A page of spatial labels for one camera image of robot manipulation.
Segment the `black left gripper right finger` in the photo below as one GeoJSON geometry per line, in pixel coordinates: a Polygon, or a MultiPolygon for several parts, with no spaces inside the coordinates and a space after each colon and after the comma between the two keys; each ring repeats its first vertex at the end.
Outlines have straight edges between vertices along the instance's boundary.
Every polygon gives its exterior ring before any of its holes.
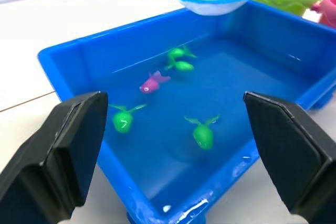
{"type": "Polygon", "coordinates": [[[335,223],[335,141],[298,104],[245,92],[259,156],[289,212],[335,223]]]}

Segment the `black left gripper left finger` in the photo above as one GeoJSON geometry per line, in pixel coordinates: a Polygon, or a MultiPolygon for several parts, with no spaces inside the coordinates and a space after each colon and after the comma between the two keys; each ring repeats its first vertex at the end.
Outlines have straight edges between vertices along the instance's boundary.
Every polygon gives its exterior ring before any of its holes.
{"type": "Polygon", "coordinates": [[[52,109],[1,172],[1,223],[59,223],[85,204],[107,111],[100,91],[52,109]]]}

